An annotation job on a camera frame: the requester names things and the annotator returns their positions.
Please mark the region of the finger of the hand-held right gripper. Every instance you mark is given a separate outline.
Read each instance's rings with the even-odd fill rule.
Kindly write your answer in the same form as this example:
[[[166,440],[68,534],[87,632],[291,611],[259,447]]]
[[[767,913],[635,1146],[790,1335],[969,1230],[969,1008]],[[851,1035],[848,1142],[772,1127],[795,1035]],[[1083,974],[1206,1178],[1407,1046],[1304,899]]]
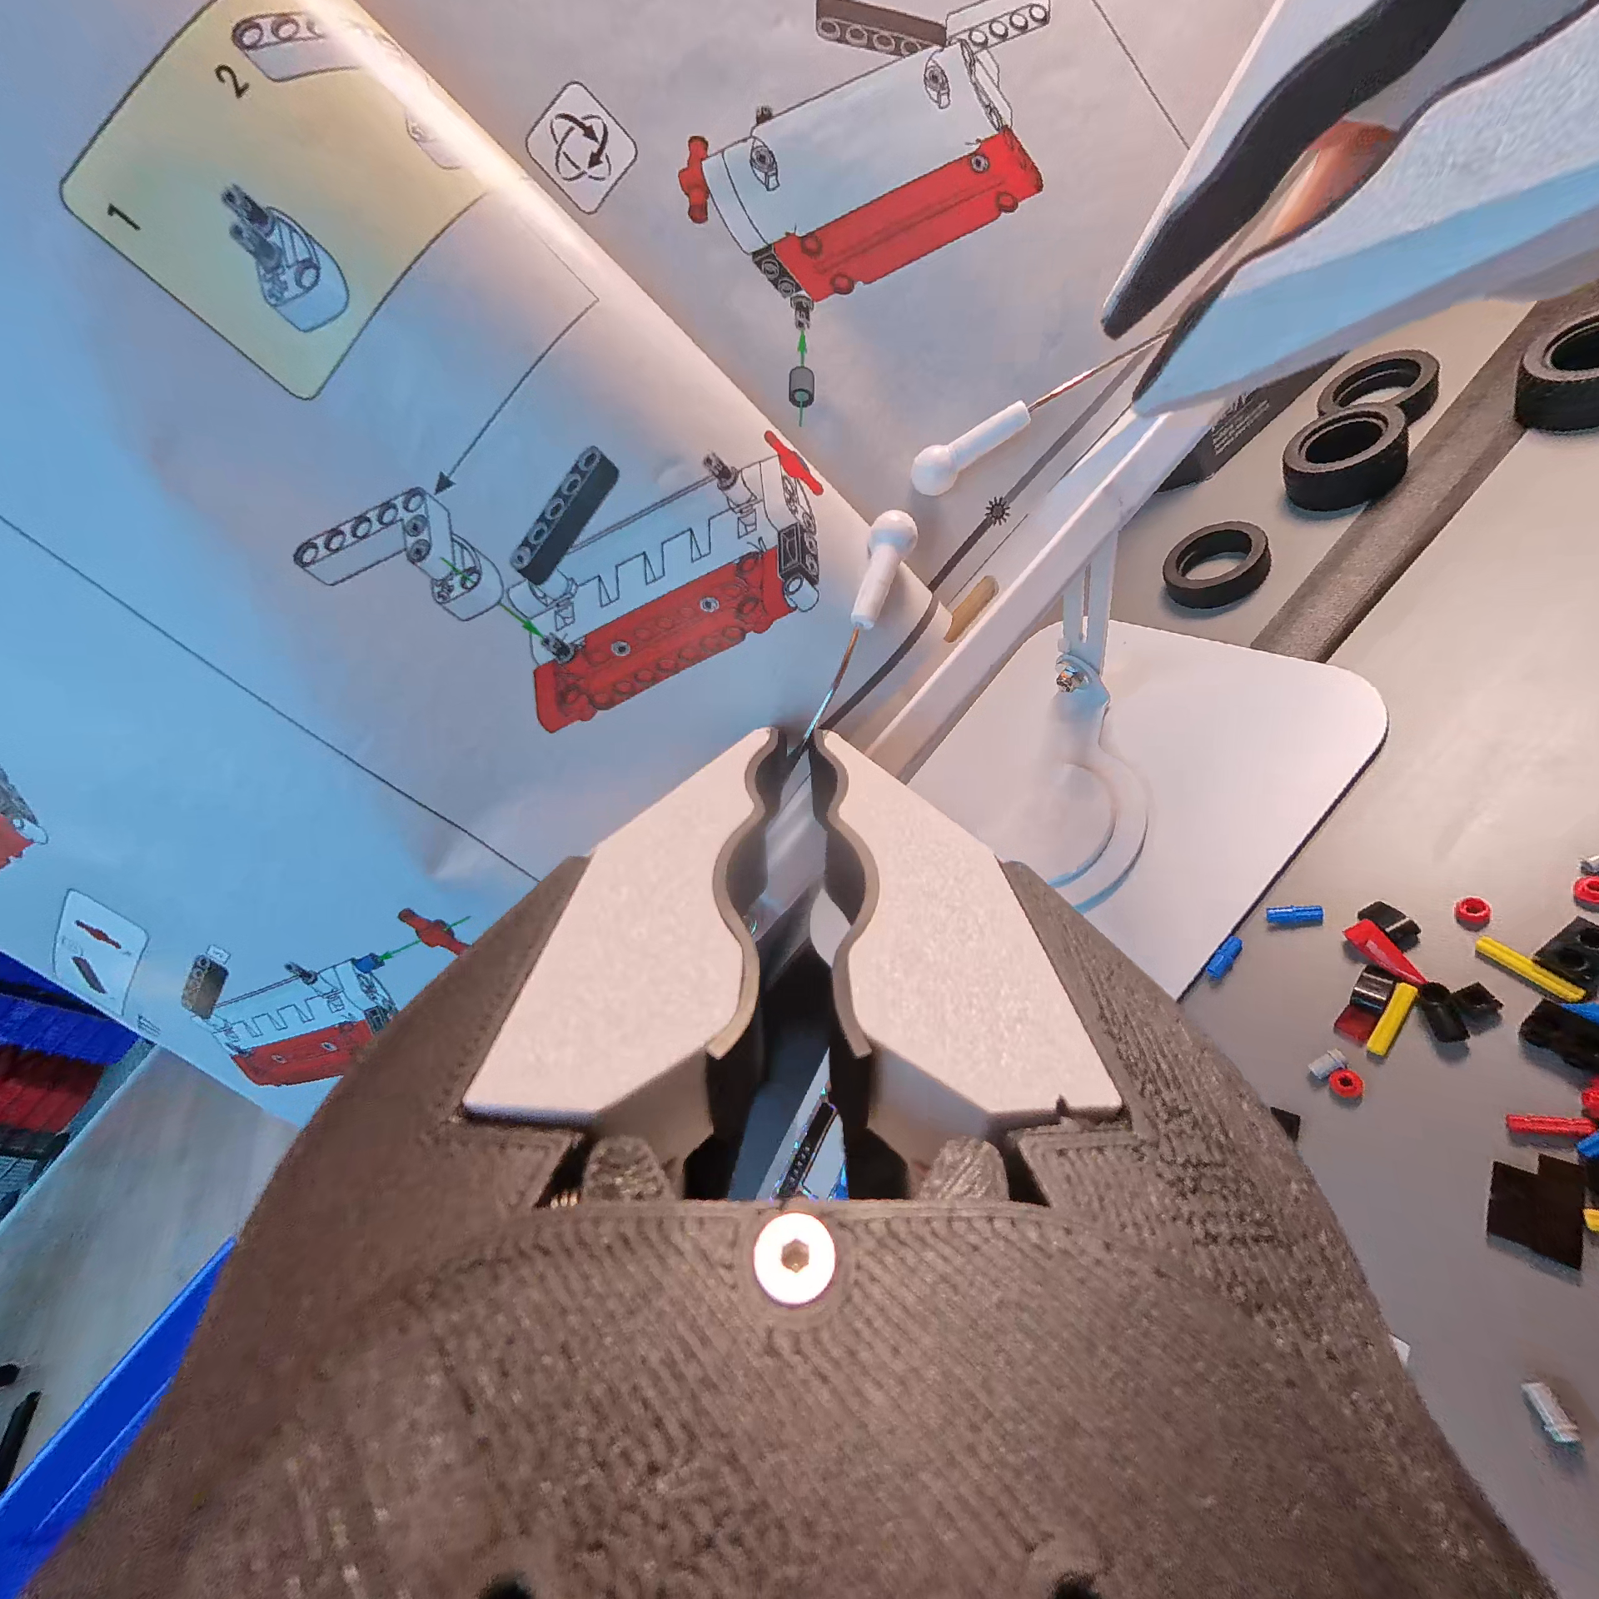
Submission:
[[[1234,398],[1457,301],[1596,274],[1596,3],[1464,3],[1347,118],[1397,142],[1189,300],[1132,411]]]
[[[1461,3],[1276,3],[1105,301],[1120,338],[1267,205],[1301,154],[1444,35]]]

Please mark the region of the blue parts sorting bin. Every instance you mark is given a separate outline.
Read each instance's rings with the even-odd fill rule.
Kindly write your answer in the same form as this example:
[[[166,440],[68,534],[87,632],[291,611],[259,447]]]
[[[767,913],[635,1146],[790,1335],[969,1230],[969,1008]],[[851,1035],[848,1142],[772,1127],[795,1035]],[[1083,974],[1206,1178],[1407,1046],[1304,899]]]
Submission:
[[[2,958],[2,1596],[127,1456],[295,1135]]]

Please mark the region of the person's right hand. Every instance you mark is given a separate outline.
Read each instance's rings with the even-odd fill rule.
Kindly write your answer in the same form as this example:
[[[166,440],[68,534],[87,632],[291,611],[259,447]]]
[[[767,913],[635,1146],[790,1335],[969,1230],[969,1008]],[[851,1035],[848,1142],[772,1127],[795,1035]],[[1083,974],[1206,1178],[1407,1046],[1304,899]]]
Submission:
[[[1298,187],[1310,209],[1328,209],[1344,192],[1350,192],[1365,175],[1388,154],[1397,142],[1397,131],[1347,118],[1309,150],[1309,171]]]

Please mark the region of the pile of small lego pieces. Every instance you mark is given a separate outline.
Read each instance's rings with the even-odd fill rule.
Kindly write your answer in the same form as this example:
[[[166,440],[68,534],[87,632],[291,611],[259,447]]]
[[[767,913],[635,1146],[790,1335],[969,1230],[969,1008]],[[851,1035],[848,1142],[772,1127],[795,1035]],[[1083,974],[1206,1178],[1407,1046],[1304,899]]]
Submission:
[[[1419,841],[1316,837],[1287,871],[1287,904],[1325,909],[1319,931],[1242,924],[1230,977],[1199,977],[1189,1016],[1267,1103],[1301,1114],[1298,1151],[1385,1301],[1596,1294],[1589,1180],[1574,1137],[1510,1131],[1508,1114],[1582,1117],[1589,1072],[1525,1046],[1518,1026],[1547,999],[1482,935],[1531,958],[1582,905],[1573,883],[1596,859],[1596,821],[1525,825],[1449,849]],[[1408,1016],[1385,1030],[1358,1003],[1369,961],[1344,931],[1358,909],[1395,904],[1419,921],[1400,958],[1422,977]]]

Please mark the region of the white book stand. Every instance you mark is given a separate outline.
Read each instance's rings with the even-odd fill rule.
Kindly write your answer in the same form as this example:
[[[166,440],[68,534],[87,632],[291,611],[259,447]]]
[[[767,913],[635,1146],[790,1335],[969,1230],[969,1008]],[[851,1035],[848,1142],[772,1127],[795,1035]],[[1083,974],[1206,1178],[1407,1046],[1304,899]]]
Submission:
[[[866,753],[1183,996],[1389,732],[1362,678],[1109,621],[1117,535],[1222,405],[1125,411]]]

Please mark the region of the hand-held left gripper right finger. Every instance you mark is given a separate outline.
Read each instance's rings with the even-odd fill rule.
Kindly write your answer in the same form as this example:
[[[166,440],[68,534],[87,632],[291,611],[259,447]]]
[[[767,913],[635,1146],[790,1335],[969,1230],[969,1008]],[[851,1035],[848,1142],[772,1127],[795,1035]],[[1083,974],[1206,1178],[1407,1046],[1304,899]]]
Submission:
[[[813,738],[830,954],[830,1088],[851,1140],[941,1148],[1123,1095],[1006,868],[833,732]]]

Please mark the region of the lego instruction booklet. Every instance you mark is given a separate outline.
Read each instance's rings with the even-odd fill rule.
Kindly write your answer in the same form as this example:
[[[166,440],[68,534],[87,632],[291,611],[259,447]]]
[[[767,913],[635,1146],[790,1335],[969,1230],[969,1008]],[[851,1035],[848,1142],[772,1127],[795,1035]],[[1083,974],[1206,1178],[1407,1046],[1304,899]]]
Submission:
[[[747,728],[950,653],[911,458],[1101,347],[1132,20],[2,3],[2,948],[306,1122]]]

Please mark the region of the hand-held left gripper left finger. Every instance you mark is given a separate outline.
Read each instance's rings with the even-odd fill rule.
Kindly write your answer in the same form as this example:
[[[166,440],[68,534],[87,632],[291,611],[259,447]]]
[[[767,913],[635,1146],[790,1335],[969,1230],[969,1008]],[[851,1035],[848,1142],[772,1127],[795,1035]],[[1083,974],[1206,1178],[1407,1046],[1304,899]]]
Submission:
[[[741,1135],[762,1075],[760,951],[781,728],[756,728],[602,841],[466,1113],[588,1135]]]

